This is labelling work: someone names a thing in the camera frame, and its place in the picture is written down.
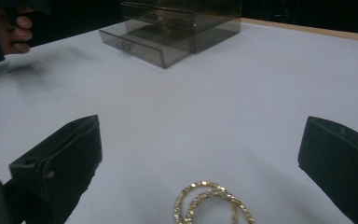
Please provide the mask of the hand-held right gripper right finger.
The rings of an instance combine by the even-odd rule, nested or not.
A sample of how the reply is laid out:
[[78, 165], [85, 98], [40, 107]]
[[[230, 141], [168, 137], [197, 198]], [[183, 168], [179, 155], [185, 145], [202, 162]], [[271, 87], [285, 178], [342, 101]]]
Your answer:
[[358, 132], [309, 117], [297, 161], [333, 204], [358, 224]]

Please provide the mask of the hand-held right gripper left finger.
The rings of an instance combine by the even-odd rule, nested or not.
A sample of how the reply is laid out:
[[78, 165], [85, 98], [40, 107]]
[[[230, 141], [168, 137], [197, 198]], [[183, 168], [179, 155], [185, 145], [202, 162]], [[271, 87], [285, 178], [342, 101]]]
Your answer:
[[11, 202], [25, 224], [64, 224], [103, 159], [96, 115], [76, 119], [9, 165]]

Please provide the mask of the smoky clear plastic drawer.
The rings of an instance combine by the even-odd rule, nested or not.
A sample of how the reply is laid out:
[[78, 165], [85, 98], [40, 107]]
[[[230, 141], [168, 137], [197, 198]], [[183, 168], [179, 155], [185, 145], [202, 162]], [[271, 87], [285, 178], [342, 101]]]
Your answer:
[[128, 20], [99, 33], [104, 44], [164, 69], [192, 54], [192, 33], [149, 22]]

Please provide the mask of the smoky clear drawer organiser case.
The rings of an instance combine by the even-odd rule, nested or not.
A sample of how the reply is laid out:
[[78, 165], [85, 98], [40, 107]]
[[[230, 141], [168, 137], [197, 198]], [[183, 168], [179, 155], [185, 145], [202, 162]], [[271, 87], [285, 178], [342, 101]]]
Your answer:
[[123, 0], [125, 19], [139, 21], [159, 35], [188, 40], [201, 52], [241, 30], [241, 0]]

